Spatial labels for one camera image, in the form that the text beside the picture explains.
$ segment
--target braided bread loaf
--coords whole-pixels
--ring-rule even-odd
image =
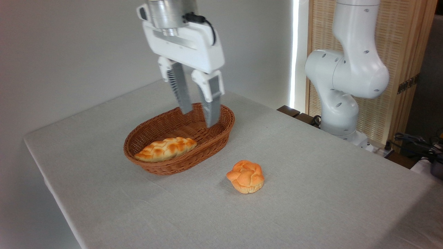
[[[264,176],[260,165],[242,160],[234,165],[226,174],[236,190],[242,194],[254,193],[264,183]]]
[[[165,161],[192,150],[197,142],[191,138],[166,138],[163,141],[155,141],[146,146],[134,157],[140,161],[154,163]]]

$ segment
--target bread roll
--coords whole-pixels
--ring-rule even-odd
[[[166,138],[163,141],[155,141],[146,146],[135,158],[149,163],[165,161],[192,150],[197,142],[191,138]]]
[[[226,177],[231,181],[234,188],[242,194],[254,193],[264,183],[260,165],[247,160],[236,163],[232,170],[226,174]]]

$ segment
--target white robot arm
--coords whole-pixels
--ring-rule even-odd
[[[147,0],[137,8],[146,40],[159,57],[163,80],[169,82],[183,114],[192,110],[183,65],[194,69],[192,80],[199,86],[206,125],[220,117],[220,96],[225,93],[225,64],[217,31],[198,16],[195,0]]]
[[[389,82],[375,47],[379,5],[380,0],[337,0],[333,33],[343,52],[315,50],[305,65],[320,97],[321,129],[368,150],[367,136],[356,131],[358,105],[351,95],[376,98]]]

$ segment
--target white tablecloth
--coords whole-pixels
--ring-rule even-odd
[[[441,185],[245,97],[222,102],[236,116],[228,144],[170,176],[122,149],[177,106],[164,82],[26,135],[83,248],[443,248]],[[258,192],[226,178],[239,160],[262,166]]]

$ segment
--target wicker basket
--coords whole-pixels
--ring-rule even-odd
[[[234,113],[224,105],[218,123],[206,127],[202,105],[193,104],[185,115],[180,108],[162,113],[137,126],[124,141],[124,155],[144,170],[156,175],[172,175],[197,165],[219,152],[228,142],[235,122]],[[134,158],[144,147],[168,137],[190,137],[197,142],[193,150],[163,162],[147,163]]]

